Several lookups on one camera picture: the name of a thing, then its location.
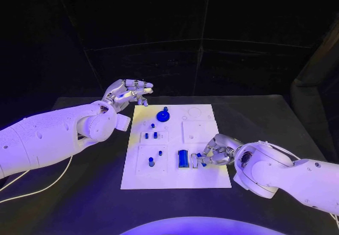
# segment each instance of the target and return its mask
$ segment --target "robotic arm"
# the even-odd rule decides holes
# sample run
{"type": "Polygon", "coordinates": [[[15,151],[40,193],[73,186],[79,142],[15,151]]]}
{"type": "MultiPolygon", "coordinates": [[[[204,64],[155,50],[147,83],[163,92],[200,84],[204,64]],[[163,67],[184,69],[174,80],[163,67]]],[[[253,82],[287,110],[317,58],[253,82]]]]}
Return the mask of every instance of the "robotic arm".
{"type": "Polygon", "coordinates": [[[235,163],[235,182],[261,197],[271,199],[279,188],[305,206],[339,215],[337,164],[300,159],[266,142],[243,144],[222,134],[216,134],[197,156],[203,164],[235,163]]]}
{"type": "Polygon", "coordinates": [[[152,84],[118,80],[102,100],[24,118],[0,131],[0,179],[24,170],[54,164],[88,146],[106,140],[112,130],[125,131],[129,118],[116,114],[137,101],[147,106],[142,94],[152,84]]]}

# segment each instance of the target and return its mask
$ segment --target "table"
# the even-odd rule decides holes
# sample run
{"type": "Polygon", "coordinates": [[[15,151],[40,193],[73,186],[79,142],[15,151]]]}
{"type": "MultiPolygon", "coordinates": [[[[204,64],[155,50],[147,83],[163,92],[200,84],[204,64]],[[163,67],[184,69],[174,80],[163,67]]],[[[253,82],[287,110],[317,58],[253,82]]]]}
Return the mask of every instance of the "table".
{"type": "MultiPolygon", "coordinates": [[[[53,109],[99,98],[60,97],[53,109]]],[[[278,95],[150,97],[148,104],[212,104],[219,133],[242,142],[268,141],[300,158],[324,157],[278,95]]],[[[132,117],[134,105],[121,114],[132,117]]],[[[59,182],[41,193],[0,204],[0,234],[119,234],[171,217],[209,216],[239,220],[285,234],[339,234],[328,214],[305,207],[282,191],[265,199],[232,180],[232,188],[119,190],[128,144],[114,130],[105,142],[73,156],[59,182]]],[[[0,200],[44,188],[67,159],[30,171],[0,193],[0,200]]]]}

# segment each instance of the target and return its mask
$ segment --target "blue object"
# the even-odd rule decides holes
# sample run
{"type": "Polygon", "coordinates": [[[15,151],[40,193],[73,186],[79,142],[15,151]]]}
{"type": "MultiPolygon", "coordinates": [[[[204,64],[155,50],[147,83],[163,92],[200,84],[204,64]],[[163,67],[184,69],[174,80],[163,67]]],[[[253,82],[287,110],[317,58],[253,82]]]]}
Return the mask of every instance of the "blue object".
{"type": "Polygon", "coordinates": [[[170,118],[168,109],[167,107],[164,107],[164,109],[157,113],[157,121],[165,122],[168,118],[170,118]]]}
{"type": "Polygon", "coordinates": [[[150,167],[152,167],[154,166],[154,161],[152,161],[152,158],[148,158],[148,165],[150,165],[150,167]]]}
{"type": "Polygon", "coordinates": [[[178,155],[178,168],[187,168],[189,167],[189,153],[187,150],[180,150],[177,152],[178,155]]]}

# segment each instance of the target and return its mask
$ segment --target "white panel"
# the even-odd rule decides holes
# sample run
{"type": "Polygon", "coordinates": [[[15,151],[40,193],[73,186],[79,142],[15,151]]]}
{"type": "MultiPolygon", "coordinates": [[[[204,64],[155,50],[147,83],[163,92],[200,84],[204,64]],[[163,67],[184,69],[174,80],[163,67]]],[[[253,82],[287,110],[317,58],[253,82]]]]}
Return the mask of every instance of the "white panel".
{"type": "Polygon", "coordinates": [[[203,151],[215,134],[217,126],[209,104],[135,106],[121,189],[230,188],[225,165],[203,167],[197,164],[193,169],[191,154],[203,151]],[[164,106],[170,118],[158,122],[155,115],[164,106]],[[184,141],[186,125],[191,129],[189,134],[196,136],[191,138],[194,142],[184,141]],[[154,131],[163,136],[160,139],[152,139],[154,131]],[[148,139],[144,139],[144,133],[148,133],[148,139]],[[157,155],[158,149],[164,149],[161,156],[157,155]],[[189,168],[177,167],[177,151],[181,149],[189,151],[189,168]],[[154,159],[152,167],[148,166],[148,157],[154,159]]]}

